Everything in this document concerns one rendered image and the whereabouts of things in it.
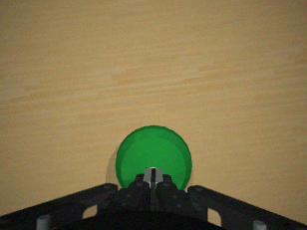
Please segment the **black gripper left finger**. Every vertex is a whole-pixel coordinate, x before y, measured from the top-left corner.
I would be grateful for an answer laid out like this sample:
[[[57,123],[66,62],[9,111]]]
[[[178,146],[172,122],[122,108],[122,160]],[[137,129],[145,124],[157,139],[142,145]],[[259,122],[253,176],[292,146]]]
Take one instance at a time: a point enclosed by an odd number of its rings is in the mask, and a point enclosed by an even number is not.
[[[153,210],[153,184],[154,169],[146,168],[145,174],[136,175],[135,181],[130,183],[128,188],[131,189],[118,191],[116,184],[105,183],[37,204],[0,216],[0,230],[54,230],[83,219],[84,212],[95,205],[96,215]]]

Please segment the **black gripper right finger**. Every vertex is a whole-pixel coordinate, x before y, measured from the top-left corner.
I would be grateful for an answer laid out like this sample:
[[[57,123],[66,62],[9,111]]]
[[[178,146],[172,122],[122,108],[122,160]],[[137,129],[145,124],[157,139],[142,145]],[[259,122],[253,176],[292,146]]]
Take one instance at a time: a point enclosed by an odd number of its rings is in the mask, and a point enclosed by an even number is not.
[[[189,197],[189,198],[188,198]],[[208,208],[227,230],[307,230],[307,225],[209,188],[193,185],[178,190],[162,168],[153,169],[153,210],[188,215],[208,222]]]

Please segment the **green bell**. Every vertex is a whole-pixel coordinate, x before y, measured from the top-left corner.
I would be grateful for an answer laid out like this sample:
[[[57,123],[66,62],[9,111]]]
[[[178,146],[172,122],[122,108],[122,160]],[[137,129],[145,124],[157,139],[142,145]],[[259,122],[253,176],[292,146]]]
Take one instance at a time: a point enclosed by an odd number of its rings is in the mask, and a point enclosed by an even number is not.
[[[187,187],[192,162],[187,144],[172,129],[147,125],[131,132],[121,143],[116,158],[116,175],[121,188],[128,188],[146,168],[162,168],[178,189]]]

